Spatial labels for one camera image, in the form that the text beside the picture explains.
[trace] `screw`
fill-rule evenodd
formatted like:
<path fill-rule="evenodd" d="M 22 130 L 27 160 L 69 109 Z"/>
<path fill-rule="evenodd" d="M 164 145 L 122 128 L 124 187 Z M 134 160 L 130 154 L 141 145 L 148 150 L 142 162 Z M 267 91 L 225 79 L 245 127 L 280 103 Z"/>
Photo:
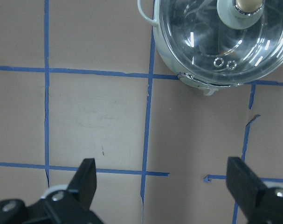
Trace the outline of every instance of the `screw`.
<path fill-rule="evenodd" d="M 52 196 L 52 201 L 57 202 L 63 199 L 63 191 L 57 192 L 55 195 Z"/>
<path fill-rule="evenodd" d="M 277 197 L 283 197 L 283 189 L 276 189 L 275 194 Z"/>
<path fill-rule="evenodd" d="M 8 204 L 6 204 L 3 208 L 3 212 L 8 212 L 16 207 L 16 201 L 10 201 Z"/>

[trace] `pot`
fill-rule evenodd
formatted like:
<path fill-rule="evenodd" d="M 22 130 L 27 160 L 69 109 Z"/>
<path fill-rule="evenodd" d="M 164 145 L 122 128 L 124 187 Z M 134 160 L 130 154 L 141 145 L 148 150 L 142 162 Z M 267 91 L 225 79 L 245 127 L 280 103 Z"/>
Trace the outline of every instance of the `pot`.
<path fill-rule="evenodd" d="M 156 47 L 205 95 L 269 74 L 283 63 L 283 0 L 155 0 Z"/>

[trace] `lid knob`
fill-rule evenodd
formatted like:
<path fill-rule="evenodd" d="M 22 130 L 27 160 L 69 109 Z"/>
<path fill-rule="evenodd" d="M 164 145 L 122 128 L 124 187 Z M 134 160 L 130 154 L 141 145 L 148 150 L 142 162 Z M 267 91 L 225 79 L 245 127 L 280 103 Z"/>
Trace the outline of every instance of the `lid knob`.
<path fill-rule="evenodd" d="M 217 11 L 222 22 L 232 29 L 247 29 L 262 16 L 265 0 L 218 0 Z"/>
<path fill-rule="evenodd" d="M 263 5 L 264 0 L 235 0 L 236 6 L 245 13 L 254 13 Z"/>

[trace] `tile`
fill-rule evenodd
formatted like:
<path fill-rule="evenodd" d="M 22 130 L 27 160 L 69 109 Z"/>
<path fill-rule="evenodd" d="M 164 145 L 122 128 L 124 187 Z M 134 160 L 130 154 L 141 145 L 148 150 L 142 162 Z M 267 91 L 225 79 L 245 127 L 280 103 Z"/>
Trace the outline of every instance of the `tile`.
<path fill-rule="evenodd" d="M 0 65 L 44 67 L 44 1 L 0 0 Z"/>
<path fill-rule="evenodd" d="M 260 177 L 283 178 L 283 87 L 256 87 L 246 162 Z"/>
<path fill-rule="evenodd" d="M 158 50 L 155 49 L 155 61 L 154 61 L 154 74 L 159 75 L 176 75 L 173 71 L 171 71 L 167 65 L 162 60 Z"/>
<path fill-rule="evenodd" d="M 234 200 L 225 181 L 194 176 L 146 178 L 144 224 L 231 223 Z"/>
<path fill-rule="evenodd" d="M 75 173 L 50 171 L 54 185 L 68 183 Z M 139 175 L 97 173 L 97 190 L 91 210 L 104 223 L 141 223 L 141 198 Z"/>
<path fill-rule="evenodd" d="M 241 156 L 250 86 L 204 96 L 180 81 L 154 80 L 148 171 L 224 175 L 228 156 Z"/>
<path fill-rule="evenodd" d="M 49 29 L 51 67 L 148 73 L 152 28 L 134 0 L 52 0 Z"/>
<path fill-rule="evenodd" d="M 141 170 L 148 80 L 51 74 L 50 163 Z"/>
<path fill-rule="evenodd" d="M 43 169 L 0 167 L 0 201 L 17 198 L 29 206 L 37 202 L 46 189 Z"/>
<path fill-rule="evenodd" d="M 0 162 L 44 164 L 43 73 L 0 71 Z"/>
<path fill-rule="evenodd" d="M 261 80 L 278 81 L 283 82 L 283 64 L 281 64 L 276 70 L 261 78 Z"/>

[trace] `metal screw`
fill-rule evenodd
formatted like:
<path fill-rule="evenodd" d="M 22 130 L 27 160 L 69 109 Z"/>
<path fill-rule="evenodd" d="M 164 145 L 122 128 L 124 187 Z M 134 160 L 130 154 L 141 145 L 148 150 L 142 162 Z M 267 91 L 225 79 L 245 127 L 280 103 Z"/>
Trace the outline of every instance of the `metal screw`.
<path fill-rule="evenodd" d="M 237 66 L 237 64 L 236 64 L 235 61 L 228 61 L 226 67 L 227 67 L 228 70 L 232 71 L 232 70 L 236 69 L 236 66 Z"/>
<path fill-rule="evenodd" d="M 3 212 L 8 212 L 16 207 L 16 201 L 10 201 L 8 204 L 6 204 L 3 208 Z"/>
<path fill-rule="evenodd" d="M 275 194 L 277 197 L 283 197 L 283 189 L 276 189 Z"/>
<path fill-rule="evenodd" d="M 215 66 L 216 68 L 220 68 L 220 67 L 222 67 L 223 65 L 224 65 L 224 59 L 223 59 L 223 58 L 218 57 L 218 58 L 216 58 L 216 59 L 214 60 L 214 66 Z"/>
<path fill-rule="evenodd" d="M 57 192 L 55 195 L 52 196 L 52 201 L 57 202 L 63 199 L 63 191 Z"/>

